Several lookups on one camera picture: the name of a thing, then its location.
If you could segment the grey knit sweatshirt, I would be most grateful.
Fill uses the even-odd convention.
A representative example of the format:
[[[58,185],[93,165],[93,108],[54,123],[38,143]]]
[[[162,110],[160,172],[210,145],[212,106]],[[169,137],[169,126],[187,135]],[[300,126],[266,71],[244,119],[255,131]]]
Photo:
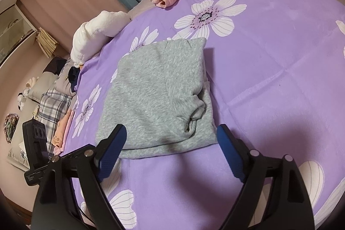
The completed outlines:
[[[121,158],[184,153],[216,143],[206,39],[161,41],[141,47],[118,63],[106,95],[95,141],[124,125]]]

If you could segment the glass door cabinet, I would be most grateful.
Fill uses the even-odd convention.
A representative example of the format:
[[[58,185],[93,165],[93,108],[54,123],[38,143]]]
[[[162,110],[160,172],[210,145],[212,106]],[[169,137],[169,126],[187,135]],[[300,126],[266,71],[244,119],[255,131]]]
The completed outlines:
[[[34,39],[37,29],[16,4],[1,13],[1,65],[28,39]]]

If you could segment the grey plaid pillow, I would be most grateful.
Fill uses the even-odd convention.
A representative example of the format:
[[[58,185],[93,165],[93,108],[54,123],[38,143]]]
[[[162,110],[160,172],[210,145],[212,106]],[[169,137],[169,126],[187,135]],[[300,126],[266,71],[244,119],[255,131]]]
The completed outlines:
[[[48,89],[41,98],[38,121],[45,126],[47,138],[46,146],[50,158],[54,155],[54,146],[52,144],[54,133],[58,122],[67,113],[71,104],[71,99],[69,95],[58,92],[54,87]]]

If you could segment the white plush blanket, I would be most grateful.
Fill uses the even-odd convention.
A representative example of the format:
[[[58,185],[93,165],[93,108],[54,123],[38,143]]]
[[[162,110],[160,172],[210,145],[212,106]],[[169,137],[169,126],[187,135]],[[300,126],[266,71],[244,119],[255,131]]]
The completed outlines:
[[[130,21],[130,16],[123,11],[102,11],[95,18],[81,24],[72,38],[70,58],[74,65],[84,65]]]

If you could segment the dark navy garment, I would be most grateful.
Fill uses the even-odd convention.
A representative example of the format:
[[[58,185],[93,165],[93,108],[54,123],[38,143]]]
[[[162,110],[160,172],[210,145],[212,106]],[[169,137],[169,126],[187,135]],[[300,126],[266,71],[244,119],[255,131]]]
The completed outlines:
[[[71,67],[68,71],[68,81],[71,84],[71,93],[77,91],[77,82],[80,74],[80,68]]]

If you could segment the stack of tan papers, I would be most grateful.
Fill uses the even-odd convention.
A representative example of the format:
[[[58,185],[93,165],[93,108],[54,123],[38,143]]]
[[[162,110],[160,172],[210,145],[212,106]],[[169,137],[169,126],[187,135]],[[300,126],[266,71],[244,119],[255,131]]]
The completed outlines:
[[[58,41],[41,27],[38,28],[36,42],[47,58],[50,58],[53,55],[58,46]]]

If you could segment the orange pink folded cloth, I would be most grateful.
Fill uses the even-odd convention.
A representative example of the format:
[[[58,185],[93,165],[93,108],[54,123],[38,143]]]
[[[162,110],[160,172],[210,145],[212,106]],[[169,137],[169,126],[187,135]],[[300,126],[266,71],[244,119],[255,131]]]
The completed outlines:
[[[52,145],[54,146],[54,155],[60,155],[62,152],[64,152],[66,139],[68,136],[68,132],[70,130],[74,113],[74,110],[68,109],[66,115],[57,124],[56,131],[52,138]]]

